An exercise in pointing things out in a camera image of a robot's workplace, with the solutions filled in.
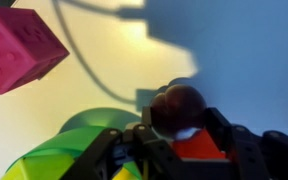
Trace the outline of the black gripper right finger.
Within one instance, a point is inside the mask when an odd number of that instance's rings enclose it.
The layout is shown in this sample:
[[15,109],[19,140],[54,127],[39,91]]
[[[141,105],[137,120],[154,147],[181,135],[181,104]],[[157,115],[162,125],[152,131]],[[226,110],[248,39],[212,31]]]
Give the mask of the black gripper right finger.
[[288,180],[288,135],[276,130],[255,135],[230,124],[216,108],[205,109],[198,120],[226,159],[186,161],[188,180]]

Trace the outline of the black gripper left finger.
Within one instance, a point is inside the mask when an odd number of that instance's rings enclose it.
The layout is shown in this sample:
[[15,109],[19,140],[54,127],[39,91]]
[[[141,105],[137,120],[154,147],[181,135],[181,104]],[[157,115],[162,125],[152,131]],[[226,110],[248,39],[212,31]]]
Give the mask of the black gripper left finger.
[[183,161],[153,132],[152,121],[152,110],[144,107],[132,129],[104,129],[60,180],[110,180],[128,162],[135,163],[142,180],[180,180]]

